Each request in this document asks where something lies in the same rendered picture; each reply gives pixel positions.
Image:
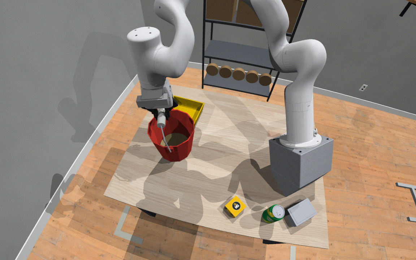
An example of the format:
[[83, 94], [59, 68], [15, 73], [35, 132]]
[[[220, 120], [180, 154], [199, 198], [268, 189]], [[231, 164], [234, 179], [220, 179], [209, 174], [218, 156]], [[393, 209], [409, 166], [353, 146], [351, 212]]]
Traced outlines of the red pail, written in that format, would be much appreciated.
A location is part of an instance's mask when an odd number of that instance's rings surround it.
[[[168, 121], [165, 109], [158, 109], [155, 117], [148, 123], [148, 135], [164, 159], [178, 162], [187, 158], [192, 149], [194, 120], [188, 113], [172, 109]], [[165, 122], [166, 121], [166, 122]]]

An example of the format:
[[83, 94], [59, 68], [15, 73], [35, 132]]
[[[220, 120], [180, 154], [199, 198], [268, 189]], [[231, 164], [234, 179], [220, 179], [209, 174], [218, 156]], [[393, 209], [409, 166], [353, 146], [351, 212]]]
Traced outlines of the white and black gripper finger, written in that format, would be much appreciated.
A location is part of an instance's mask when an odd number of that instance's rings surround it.
[[168, 118], [170, 117], [170, 112], [173, 108], [178, 106], [178, 102], [172, 97], [172, 101], [173, 101], [173, 106], [171, 108], [165, 108], [165, 117], [166, 120], [168, 121]]
[[147, 109], [145, 107], [142, 107], [142, 108], [145, 109], [145, 110], [148, 110], [149, 112], [152, 112], [152, 114], [154, 115], [154, 117], [157, 120], [157, 113], [158, 113], [158, 110], [157, 109]]

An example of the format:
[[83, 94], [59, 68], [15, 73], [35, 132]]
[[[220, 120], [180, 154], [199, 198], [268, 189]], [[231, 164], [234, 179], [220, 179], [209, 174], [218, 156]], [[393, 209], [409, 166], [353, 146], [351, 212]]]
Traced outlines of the green drink can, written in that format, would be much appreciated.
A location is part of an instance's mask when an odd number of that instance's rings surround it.
[[263, 219], [265, 222], [270, 224], [282, 220], [284, 214], [284, 208], [280, 205], [275, 204], [263, 212]]

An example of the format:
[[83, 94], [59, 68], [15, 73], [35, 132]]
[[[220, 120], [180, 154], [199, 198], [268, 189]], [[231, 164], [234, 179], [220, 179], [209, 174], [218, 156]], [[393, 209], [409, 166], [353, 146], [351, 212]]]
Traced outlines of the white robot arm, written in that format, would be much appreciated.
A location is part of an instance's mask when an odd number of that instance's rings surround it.
[[[169, 105], [168, 93], [163, 94], [166, 77], [183, 75], [194, 48], [194, 32], [185, 14], [189, 1], [155, 0], [156, 15], [175, 26], [170, 47], [162, 43], [160, 31], [154, 27], [140, 27], [127, 35], [143, 87], [136, 99], [138, 108]], [[319, 145], [322, 138], [313, 129], [313, 85], [326, 63], [325, 47], [314, 39], [288, 43], [289, 17], [282, 0], [241, 1], [252, 8], [264, 27], [273, 68], [281, 73], [298, 73], [284, 90], [287, 132], [279, 142], [295, 149]]]

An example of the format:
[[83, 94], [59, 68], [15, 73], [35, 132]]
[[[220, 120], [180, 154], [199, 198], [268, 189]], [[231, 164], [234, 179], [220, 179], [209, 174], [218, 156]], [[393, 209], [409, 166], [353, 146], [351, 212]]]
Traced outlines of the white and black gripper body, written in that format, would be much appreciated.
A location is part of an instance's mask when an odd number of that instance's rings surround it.
[[[142, 95], [143, 87], [140, 87], [140, 89], [141, 89], [141, 95]], [[173, 101], [172, 101], [173, 94], [172, 94], [171, 85], [170, 85], [169, 80], [167, 78], [166, 78], [165, 84], [163, 85], [163, 94], [164, 93], [168, 93], [169, 105], [157, 106], [157, 107], [145, 107], [145, 108], [147, 108], [147, 109], [171, 108], [173, 106]]]

